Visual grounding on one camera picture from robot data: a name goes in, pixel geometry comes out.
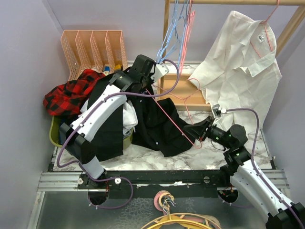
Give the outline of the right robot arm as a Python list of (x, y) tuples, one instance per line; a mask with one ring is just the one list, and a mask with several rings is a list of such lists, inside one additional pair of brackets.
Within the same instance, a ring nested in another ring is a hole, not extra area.
[(244, 146), (248, 138), (243, 126), (232, 125), (224, 131), (209, 116), (194, 125), (186, 125), (183, 130), (200, 142), (209, 138), (226, 148), (224, 158), (227, 164), (221, 167), (220, 183), (237, 188), (260, 213), (267, 229), (305, 227), (304, 206), (284, 195), (252, 160)]

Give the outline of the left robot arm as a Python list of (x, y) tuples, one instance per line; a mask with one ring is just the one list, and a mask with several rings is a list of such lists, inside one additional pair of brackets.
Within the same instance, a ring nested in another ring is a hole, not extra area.
[(63, 123), (60, 126), (60, 136), (64, 141), (62, 149), (77, 159), (94, 188), (101, 188), (105, 184), (105, 169), (91, 141), (111, 114), (127, 101), (127, 96), (141, 93), (154, 82), (155, 71), (156, 62), (153, 59), (138, 55), (131, 67), (111, 74), (105, 90), (87, 111), (72, 124)]

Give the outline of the pink wire hanger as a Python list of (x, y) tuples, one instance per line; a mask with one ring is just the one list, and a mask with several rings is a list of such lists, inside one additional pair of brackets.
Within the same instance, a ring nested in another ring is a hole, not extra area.
[[(188, 113), (188, 115), (189, 115), (189, 119), (190, 119), (191, 123), (193, 124), (193, 120), (192, 120), (192, 117), (190, 116), (188, 107), (187, 107), (187, 105), (186, 105), (186, 101), (187, 101), (188, 98), (190, 98), (192, 95), (194, 95), (194, 93), (191, 94), (190, 96), (187, 96), (186, 98), (182, 99), (182, 98), (180, 98), (180, 97), (178, 97), (178, 96), (176, 96), (176, 95), (174, 95), (174, 94), (171, 93), (171, 91), (174, 89), (174, 87), (175, 87), (175, 86), (173, 86), (173, 88), (170, 89), (170, 90), (165, 90), (165, 95), (171, 94), (171, 95), (173, 95), (174, 97), (176, 97), (176, 98), (181, 99), (182, 101), (184, 101), (184, 106), (185, 106), (186, 111), (187, 111), (187, 113)], [(171, 117), (169, 114), (167, 114), (167, 112), (164, 110), (164, 108), (163, 108), (163, 107), (160, 105), (160, 103), (156, 100), (156, 98), (157, 98), (157, 97), (160, 97), (161, 95), (160, 95), (160, 94), (151, 94), (150, 91), (149, 91), (148, 89), (146, 89), (146, 93), (149, 95), (149, 97), (151, 97), (151, 98), (156, 102), (156, 104), (159, 106), (159, 108), (162, 110), (162, 112), (169, 118), (169, 120), (172, 122), (172, 124), (180, 131), (180, 133), (182, 134), (182, 136), (184, 136), (184, 137), (185, 137), (185, 138), (186, 138), (186, 139), (187, 139), (196, 149), (201, 149), (202, 146), (203, 146), (202, 142), (199, 142), (199, 143), (200, 143), (199, 146), (196, 145), (196, 144), (195, 144), (195, 141), (196, 141), (196, 140), (192, 141), (192, 140), (188, 137), (188, 135), (187, 135), (186, 133), (183, 132), (183, 130), (181, 129), (181, 127), (175, 122), (175, 121), (177, 121), (178, 119), (180, 119), (180, 117), (179, 117), (179, 115), (178, 115), (177, 109), (174, 108), (174, 113), (177, 114), (176, 116), (177, 116), (178, 118), (172, 119), (172, 117)]]

